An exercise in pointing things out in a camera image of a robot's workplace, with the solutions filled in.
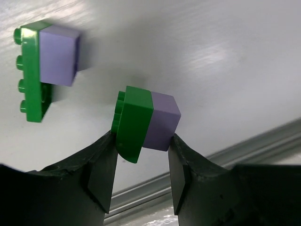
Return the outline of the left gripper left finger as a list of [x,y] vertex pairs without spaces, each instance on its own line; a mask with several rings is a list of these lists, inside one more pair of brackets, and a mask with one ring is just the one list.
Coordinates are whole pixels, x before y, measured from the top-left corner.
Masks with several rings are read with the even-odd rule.
[[101,226],[109,212],[118,153],[106,133],[41,171],[0,167],[3,226]]

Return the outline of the purple lego brick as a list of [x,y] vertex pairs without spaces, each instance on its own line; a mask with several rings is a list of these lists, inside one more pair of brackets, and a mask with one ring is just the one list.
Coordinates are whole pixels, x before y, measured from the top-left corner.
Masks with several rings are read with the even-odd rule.
[[151,96],[154,110],[143,147],[167,151],[181,113],[173,96],[158,92],[151,92]]

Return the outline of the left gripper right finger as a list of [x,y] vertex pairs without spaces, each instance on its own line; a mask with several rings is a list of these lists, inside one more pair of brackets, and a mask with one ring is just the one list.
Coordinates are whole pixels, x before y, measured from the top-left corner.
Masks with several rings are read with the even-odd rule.
[[181,226],[298,226],[301,168],[239,164],[225,169],[172,138],[169,168]]

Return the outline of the green curved lego brick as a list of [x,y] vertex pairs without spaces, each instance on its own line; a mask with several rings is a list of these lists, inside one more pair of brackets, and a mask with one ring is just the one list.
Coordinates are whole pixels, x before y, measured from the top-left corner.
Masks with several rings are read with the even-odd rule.
[[116,149],[126,161],[138,162],[153,110],[149,90],[127,86],[118,93],[111,133],[116,135]]

